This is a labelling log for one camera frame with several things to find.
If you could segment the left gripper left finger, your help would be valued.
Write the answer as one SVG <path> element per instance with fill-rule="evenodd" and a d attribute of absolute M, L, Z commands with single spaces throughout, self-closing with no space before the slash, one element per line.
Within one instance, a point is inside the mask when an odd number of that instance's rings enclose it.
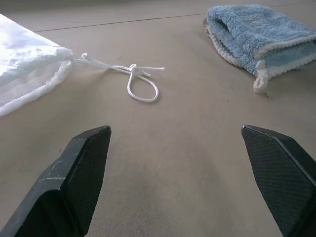
<path fill-rule="evenodd" d="M 60 157 L 35 181 L 0 235 L 85 236 L 103 184 L 110 138 L 110 126 L 72 138 Z"/>

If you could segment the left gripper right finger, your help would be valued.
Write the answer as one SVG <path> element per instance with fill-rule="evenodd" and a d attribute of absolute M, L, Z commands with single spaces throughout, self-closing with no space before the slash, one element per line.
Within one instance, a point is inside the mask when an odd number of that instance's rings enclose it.
<path fill-rule="evenodd" d="M 244 125 L 255 182 L 284 237 L 316 235 L 316 161 L 291 137 Z"/>

